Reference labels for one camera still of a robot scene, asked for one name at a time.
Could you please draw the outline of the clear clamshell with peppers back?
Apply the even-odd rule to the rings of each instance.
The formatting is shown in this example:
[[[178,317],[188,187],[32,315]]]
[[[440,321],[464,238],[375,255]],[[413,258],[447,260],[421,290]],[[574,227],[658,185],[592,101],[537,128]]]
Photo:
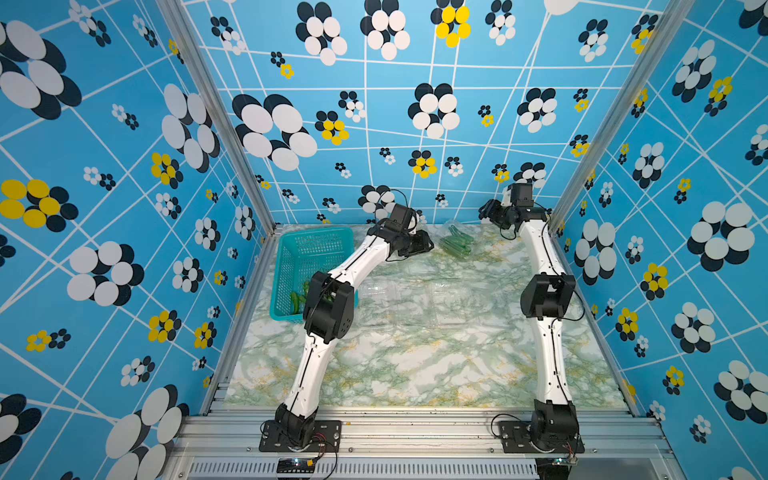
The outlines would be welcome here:
[[[460,260],[468,259],[475,244],[475,238],[462,230],[454,221],[440,228],[439,246],[447,254]]]

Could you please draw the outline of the clear clamshell with peppers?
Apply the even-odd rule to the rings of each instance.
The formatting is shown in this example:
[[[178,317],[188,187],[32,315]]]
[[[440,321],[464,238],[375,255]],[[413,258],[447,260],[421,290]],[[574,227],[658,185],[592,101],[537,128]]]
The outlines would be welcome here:
[[[454,221],[440,228],[439,246],[447,254],[460,260],[468,259],[475,244],[475,238],[462,230]]]
[[[361,303],[372,312],[419,312],[417,286],[413,282],[377,281],[365,284]]]
[[[482,297],[459,282],[432,282],[426,287],[439,322],[464,321],[481,308]]]

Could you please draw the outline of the green peppers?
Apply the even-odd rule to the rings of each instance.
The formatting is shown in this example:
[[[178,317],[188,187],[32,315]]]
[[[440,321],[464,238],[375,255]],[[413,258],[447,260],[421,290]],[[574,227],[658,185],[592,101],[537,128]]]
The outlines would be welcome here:
[[[292,315],[298,315],[304,311],[309,289],[310,283],[305,281],[298,290],[290,292],[290,313]]]

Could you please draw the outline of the clear clamshell with peppers front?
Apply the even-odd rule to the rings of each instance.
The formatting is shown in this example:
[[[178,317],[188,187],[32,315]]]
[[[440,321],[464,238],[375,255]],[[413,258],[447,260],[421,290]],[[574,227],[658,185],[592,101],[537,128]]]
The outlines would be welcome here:
[[[419,312],[417,286],[413,282],[377,281],[365,284],[361,303],[372,312]]]

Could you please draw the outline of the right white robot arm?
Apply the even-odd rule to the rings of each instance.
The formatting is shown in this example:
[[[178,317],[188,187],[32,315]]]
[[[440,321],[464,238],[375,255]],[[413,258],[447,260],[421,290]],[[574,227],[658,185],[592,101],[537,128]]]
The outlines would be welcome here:
[[[537,348],[531,442],[542,452],[564,447],[575,453],[579,422],[566,378],[562,330],[576,280],[555,255],[548,217],[548,210],[533,200],[528,183],[510,185],[501,200],[492,199],[479,209],[480,219],[521,238],[531,261],[533,275],[520,295],[520,310],[530,322]]]

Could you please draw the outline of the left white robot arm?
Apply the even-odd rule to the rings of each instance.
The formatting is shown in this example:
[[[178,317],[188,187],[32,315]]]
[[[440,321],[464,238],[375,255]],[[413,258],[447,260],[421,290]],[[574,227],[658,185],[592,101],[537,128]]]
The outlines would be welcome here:
[[[354,320],[356,290],[393,255],[405,259],[434,248],[418,228],[415,210],[396,204],[388,217],[370,227],[359,248],[339,266],[316,272],[304,304],[304,346],[292,387],[277,407],[274,421],[294,448],[312,442],[320,391],[332,353]]]

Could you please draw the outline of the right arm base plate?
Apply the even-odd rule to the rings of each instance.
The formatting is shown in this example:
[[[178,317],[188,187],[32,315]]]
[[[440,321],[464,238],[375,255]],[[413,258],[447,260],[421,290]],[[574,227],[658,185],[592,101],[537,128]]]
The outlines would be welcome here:
[[[496,423],[503,451],[508,454],[583,454],[585,446],[580,437],[555,436],[532,441],[530,423],[523,421],[500,421]]]

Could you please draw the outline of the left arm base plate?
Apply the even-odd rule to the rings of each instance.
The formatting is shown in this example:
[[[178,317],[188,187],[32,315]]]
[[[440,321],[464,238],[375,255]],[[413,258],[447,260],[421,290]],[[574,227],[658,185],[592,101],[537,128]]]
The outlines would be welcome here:
[[[258,450],[262,453],[319,453],[323,447],[331,446],[336,451],[341,440],[341,427],[341,421],[317,420],[309,443],[301,447],[292,443],[274,420],[267,420],[260,427]]]

